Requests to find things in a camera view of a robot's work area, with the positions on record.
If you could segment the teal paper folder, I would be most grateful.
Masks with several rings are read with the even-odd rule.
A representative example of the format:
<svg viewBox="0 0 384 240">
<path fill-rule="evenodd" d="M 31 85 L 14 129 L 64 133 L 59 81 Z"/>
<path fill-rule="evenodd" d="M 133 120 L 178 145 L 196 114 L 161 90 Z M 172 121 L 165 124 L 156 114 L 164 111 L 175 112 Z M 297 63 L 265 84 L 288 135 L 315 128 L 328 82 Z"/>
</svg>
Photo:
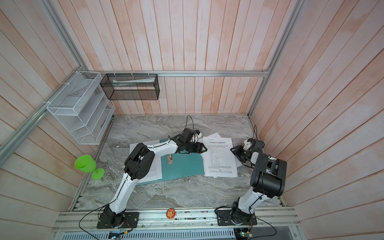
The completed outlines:
<svg viewBox="0 0 384 240">
<path fill-rule="evenodd" d="M 203 175 L 205 173 L 204 161 L 200 154 L 173 154 L 172 165 L 168 164 L 167 156 L 162 156 L 161 167 L 162 179 L 147 184 Z"/>
</svg>

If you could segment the silver folder clip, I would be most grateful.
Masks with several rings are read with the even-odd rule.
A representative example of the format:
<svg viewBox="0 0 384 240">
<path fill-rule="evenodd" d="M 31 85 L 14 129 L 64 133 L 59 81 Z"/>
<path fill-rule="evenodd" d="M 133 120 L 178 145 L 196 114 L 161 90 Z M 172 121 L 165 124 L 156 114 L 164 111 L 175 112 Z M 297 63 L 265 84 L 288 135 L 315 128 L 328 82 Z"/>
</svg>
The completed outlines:
<svg viewBox="0 0 384 240">
<path fill-rule="evenodd" d="M 167 155 L 167 161 L 168 161 L 168 164 L 169 164 L 169 165 L 172 165 L 172 164 L 173 164 L 173 155 L 172 155 L 172 154 L 168 154 L 168 155 Z"/>
</svg>

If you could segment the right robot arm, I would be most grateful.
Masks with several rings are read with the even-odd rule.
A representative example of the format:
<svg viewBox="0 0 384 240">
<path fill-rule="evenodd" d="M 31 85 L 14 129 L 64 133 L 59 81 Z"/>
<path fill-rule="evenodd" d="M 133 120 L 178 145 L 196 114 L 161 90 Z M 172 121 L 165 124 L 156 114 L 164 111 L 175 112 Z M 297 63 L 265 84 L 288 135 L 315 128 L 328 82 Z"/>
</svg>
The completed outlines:
<svg viewBox="0 0 384 240">
<path fill-rule="evenodd" d="M 247 139 L 231 152 L 241 163 L 250 163 L 253 170 L 250 189 L 232 205 L 231 221 L 236 225 L 251 222 L 255 209 L 265 200 L 280 197 L 285 189 L 287 162 L 263 152 L 264 142 Z"/>
</svg>

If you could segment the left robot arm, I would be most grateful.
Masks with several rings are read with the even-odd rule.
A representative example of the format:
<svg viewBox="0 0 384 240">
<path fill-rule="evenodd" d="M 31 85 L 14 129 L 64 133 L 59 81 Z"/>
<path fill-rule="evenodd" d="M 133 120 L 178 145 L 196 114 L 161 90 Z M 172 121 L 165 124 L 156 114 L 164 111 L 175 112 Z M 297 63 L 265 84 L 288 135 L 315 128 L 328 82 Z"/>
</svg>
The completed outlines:
<svg viewBox="0 0 384 240">
<path fill-rule="evenodd" d="M 121 226 L 128 200 L 139 180 L 149 173 L 154 159 L 177 153 L 204 153 L 207 148 L 199 142 L 201 137 L 199 130 L 184 128 L 180 134 L 163 143 L 137 144 L 125 161 L 122 181 L 111 202 L 105 206 L 101 220 L 106 221 L 113 228 Z"/>
</svg>

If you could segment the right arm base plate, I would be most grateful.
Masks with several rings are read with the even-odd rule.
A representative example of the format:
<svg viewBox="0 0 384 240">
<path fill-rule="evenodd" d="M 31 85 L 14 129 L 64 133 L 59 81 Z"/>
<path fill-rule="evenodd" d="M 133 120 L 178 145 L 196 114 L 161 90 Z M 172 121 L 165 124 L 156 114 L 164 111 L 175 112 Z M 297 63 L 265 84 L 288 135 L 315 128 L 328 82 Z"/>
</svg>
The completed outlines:
<svg viewBox="0 0 384 240">
<path fill-rule="evenodd" d="M 254 216 L 238 210 L 216 210 L 215 214 L 219 226 L 255 226 L 258 224 Z"/>
</svg>

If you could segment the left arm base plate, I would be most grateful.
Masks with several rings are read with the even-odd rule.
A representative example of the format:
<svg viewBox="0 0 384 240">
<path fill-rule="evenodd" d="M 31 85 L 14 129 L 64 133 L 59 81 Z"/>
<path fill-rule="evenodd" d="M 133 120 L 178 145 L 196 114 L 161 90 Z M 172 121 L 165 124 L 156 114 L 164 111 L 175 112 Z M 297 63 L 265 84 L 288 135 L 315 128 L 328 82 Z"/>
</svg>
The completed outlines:
<svg viewBox="0 0 384 240">
<path fill-rule="evenodd" d="M 139 212 L 125 212 L 118 215 L 102 213 L 97 224 L 97 229 L 134 229 L 138 225 L 139 214 Z"/>
</svg>

